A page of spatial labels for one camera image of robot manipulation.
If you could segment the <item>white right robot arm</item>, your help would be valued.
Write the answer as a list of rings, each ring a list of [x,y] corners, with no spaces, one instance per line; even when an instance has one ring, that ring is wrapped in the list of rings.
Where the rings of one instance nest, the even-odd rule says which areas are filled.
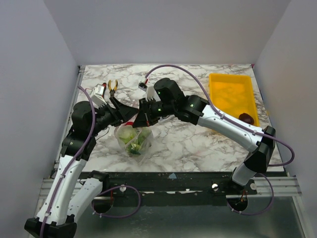
[[[231,193],[241,193],[253,176],[267,171],[275,148],[275,142],[271,139],[275,129],[271,126],[262,129],[240,121],[212,107],[198,95],[184,95],[174,80],[163,78],[147,87],[146,96],[139,101],[139,112],[133,127],[149,127],[170,115],[219,132],[248,151],[246,159],[228,181]]]

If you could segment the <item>clear zip top bag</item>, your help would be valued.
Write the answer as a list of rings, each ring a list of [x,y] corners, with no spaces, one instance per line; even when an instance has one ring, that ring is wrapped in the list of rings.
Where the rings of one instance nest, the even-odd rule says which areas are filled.
[[[138,164],[142,164],[149,155],[154,136],[149,127],[133,127],[133,124],[133,121],[128,121],[116,127],[114,135],[121,149]]]

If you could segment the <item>green cabbage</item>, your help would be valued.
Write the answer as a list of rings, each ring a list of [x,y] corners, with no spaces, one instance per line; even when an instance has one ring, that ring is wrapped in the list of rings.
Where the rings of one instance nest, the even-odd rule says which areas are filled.
[[[117,136],[124,144],[127,144],[137,136],[137,133],[135,128],[128,125],[121,127],[117,132]]]

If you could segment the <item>pale green celery stalk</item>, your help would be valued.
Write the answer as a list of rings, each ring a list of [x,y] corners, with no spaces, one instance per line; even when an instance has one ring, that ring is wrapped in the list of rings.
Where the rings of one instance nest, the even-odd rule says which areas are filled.
[[[137,138],[127,144],[125,150],[131,156],[142,155],[151,147],[151,140],[152,133],[150,131],[142,131]]]

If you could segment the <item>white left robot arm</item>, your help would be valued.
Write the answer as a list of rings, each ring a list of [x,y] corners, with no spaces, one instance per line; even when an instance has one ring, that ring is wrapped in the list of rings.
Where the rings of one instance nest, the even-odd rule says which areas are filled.
[[[96,145],[96,136],[108,126],[119,126],[138,113],[116,98],[113,106],[98,108],[92,100],[76,103],[72,126],[62,142],[61,159],[48,196],[36,217],[27,219],[24,229],[35,238],[72,238],[77,223],[94,197],[109,192],[109,175],[92,171],[87,182],[73,194],[77,180]]]

